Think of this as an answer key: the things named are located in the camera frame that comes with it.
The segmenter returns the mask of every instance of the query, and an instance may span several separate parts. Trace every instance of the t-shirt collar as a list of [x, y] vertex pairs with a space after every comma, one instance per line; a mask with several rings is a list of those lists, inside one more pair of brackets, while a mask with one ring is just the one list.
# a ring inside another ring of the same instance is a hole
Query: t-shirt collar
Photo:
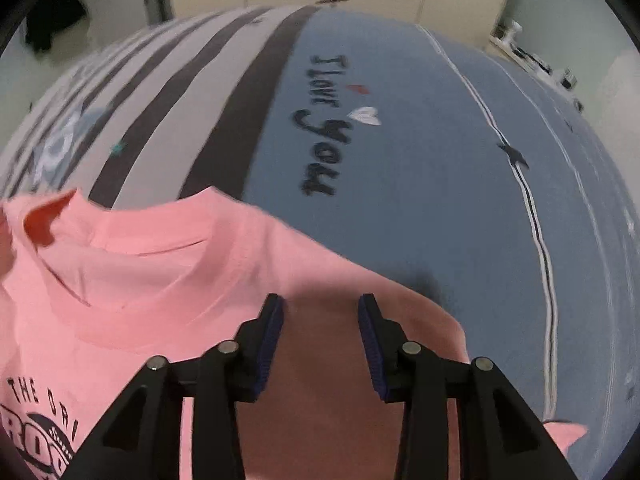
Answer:
[[[185, 275], [159, 294], [120, 312], [102, 310], [79, 301], [37, 254], [37, 245], [51, 241], [48, 226], [57, 216], [76, 226], [79, 238], [107, 251], [170, 251], [197, 239], [205, 240], [206, 248]], [[53, 313], [79, 338], [125, 349], [172, 338], [204, 312], [222, 308], [223, 297], [255, 260], [259, 218], [250, 206], [213, 188], [173, 203], [126, 211], [101, 208], [73, 190], [28, 208], [21, 215], [18, 235], [42, 272]]]

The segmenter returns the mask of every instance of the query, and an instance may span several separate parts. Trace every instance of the white heart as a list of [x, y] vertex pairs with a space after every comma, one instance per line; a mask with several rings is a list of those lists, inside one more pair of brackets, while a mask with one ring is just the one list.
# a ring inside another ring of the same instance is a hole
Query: white heart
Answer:
[[358, 121], [363, 124], [370, 124], [371, 126], [380, 126], [380, 119], [378, 118], [378, 110], [372, 106], [363, 106], [362, 108], [356, 108], [349, 114], [349, 118], [354, 121]]

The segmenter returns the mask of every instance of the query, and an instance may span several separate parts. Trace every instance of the pink t-shirt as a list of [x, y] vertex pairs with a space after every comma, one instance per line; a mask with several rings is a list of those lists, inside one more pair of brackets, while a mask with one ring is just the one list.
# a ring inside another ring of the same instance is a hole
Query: pink t-shirt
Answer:
[[462, 328], [432, 301], [213, 189], [143, 211], [103, 210], [78, 192], [5, 209], [17, 259], [0, 296], [0, 419], [40, 478], [60, 477], [149, 356], [201, 355], [270, 292], [287, 300], [271, 375], [256, 404], [238, 406], [249, 478], [393, 476], [402, 405], [372, 389], [363, 293], [409, 338], [468, 362]]

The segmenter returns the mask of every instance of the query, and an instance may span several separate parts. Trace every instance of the black print graphic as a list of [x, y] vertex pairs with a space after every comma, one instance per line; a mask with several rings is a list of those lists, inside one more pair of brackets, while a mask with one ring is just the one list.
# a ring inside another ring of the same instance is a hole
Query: black print graphic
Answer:
[[504, 142], [499, 142], [498, 148], [500, 148], [507, 154], [507, 156], [509, 157], [509, 162], [513, 167], [515, 167], [516, 164], [522, 164], [525, 168], [529, 169], [527, 161], [524, 160], [524, 157], [522, 156], [522, 153], [519, 152], [519, 150], [516, 150], [513, 146]]
[[39, 479], [60, 480], [75, 454], [72, 442], [78, 432], [78, 420], [69, 417], [66, 406], [54, 398], [49, 388], [46, 398], [40, 396], [33, 378], [8, 377], [6, 384], [11, 391], [9, 400], [19, 409], [0, 404], [0, 426], [23, 460], [40, 473]]
[[324, 193], [325, 195], [333, 196], [335, 194], [335, 188], [323, 184], [320, 182], [320, 176], [326, 175], [329, 178], [336, 178], [340, 173], [332, 170], [322, 164], [314, 162], [306, 167], [306, 180], [302, 183], [302, 192], [310, 196], [312, 193]]
[[297, 126], [303, 130], [307, 130], [308, 132], [313, 132], [323, 137], [327, 137], [328, 139], [343, 142], [344, 144], [349, 144], [351, 142], [351, 139], [340, 131], [342, 128], [346, 128], [347, 130], [353, 129], [351, 123], [340, 119], [329, 119], [322, 124], [321, 128], [317, 128], [305, 121], [305, 118], [309, 117], [309, 115], [311, 115], [309, 110], [298, 110], [293, 114], [293, 121]]
[[349, 61], [347, 60], [346, 56], [332, 57], [331, 59], [322, 59], [320, 56], [311, 56], [311, 63], [313, 64], [335, 63], [341, 66], [342, 68], [349, 67]]
[[[336, 64], [340, 69], [349, 67], [346, 56], [336, 56], [329, 59], [320, 56], [312, 56], [311, 63], [314, 65]], [[322, 68], [310, 68], [306, 71], [306, 76], [310, 78], [309, 94], [312, 105], [328, 105], [333, 108], [340, 108], [340, 101], [337, 99], [337, 86], [330, 76], [344, 76], [344, 70]], [[310, 110], [302, 109], [293, 113], [291, 119], [295, 125], [302, 130], [325, 137], [335, 142], [350, 144], [351, 137], [343, 130], [353, 130], [353, 125], [349, 121], [342, 119], [328, 119], [321, 126], [314, 126], [306, 118], [311, 115]], [[309, 164], [305, 169], [305, 179], [300, 184], [302, 193], [311, 196], [313, 193], [322, 193], [328, 196], [335, 194], [335, 187], [327, 183], [327, 179], [334, 180], [340, 173], [326, 166], [326, 164], [338, 164], [342, 160], [342, 153], [337, 146], [330, 142], [316, 142], [311, 148], [311, 155], [318, 162]]]
[[0, 404], [0, 422], [23, 460], [41, 471], [46, 480], [60, 480], [74, 451], [63, 431], [40, 413], [17, 413]]

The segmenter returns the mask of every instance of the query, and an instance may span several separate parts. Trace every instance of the black star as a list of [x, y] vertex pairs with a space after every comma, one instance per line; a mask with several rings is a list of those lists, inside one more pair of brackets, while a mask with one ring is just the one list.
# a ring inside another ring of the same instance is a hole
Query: black star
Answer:
[[524, 160], [522, 153], [516, 150], [513, 146], [511, 146], [510, 144], [505, 144], [504, 142], [500, 142], [498, 143], [498, 148], [500, 148], [507, 154], [507, 156], [509, 157], [509, 162], [512, 166], [515, 167], [516, 163], [519, 162], [525, 168], [529, 169], [529, 165], [527, 164], [527, 161]]

